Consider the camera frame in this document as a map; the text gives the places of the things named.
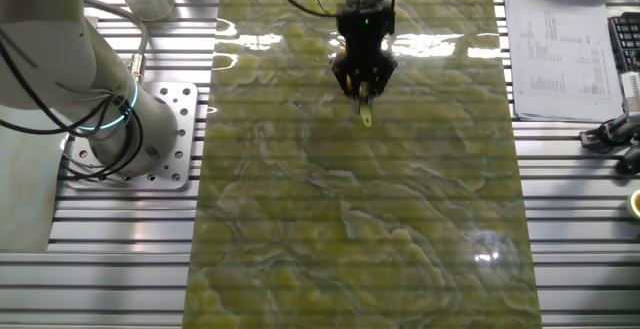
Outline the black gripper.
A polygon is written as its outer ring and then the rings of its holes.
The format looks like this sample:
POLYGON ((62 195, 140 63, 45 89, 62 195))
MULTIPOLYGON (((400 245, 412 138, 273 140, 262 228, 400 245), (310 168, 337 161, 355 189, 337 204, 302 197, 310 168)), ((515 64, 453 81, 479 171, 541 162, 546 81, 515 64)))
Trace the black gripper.
POLYGON ((350 65, 373 65, 367 80, 368 98, 382 95, 398 66, 393 55, 382 49, 384 37, 395 32, 395 11, 391 7, 368 12, 343 10, 336 22, 345 39, 345 53, 334 58, 331 69, 342 93, 350 99, 358 98, 350 65))

